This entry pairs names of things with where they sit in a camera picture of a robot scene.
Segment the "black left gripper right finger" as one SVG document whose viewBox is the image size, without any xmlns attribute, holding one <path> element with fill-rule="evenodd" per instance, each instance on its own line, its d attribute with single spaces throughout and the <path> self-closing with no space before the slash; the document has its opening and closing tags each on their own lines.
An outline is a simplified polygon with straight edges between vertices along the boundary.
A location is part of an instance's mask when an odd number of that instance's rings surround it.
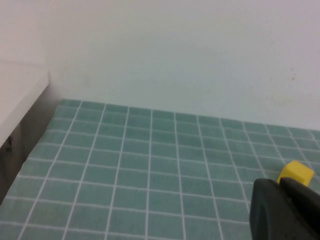
<svg viewBox="0 0 320 240">
<path fill-rule="evenodd" d="M 305 229 L 320 239 L 320 195 L 309 187 L 290 177 L 283 177 L 279 182 L 280 188 L 293 204 L 301 217 Z"/>
</svg>

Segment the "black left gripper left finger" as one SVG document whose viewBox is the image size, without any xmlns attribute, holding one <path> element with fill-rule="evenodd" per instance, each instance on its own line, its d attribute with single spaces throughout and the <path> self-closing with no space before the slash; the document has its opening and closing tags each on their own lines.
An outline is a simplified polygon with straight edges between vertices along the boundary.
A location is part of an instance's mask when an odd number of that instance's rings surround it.
<svg viewBox="0 0 320 240">
<path fill-rule="evenodd" d="M 308 229 L 280 185 L 270 179 L 254 181 L 249 225 L 253 240 L 306 240 Z"/>
</svg>

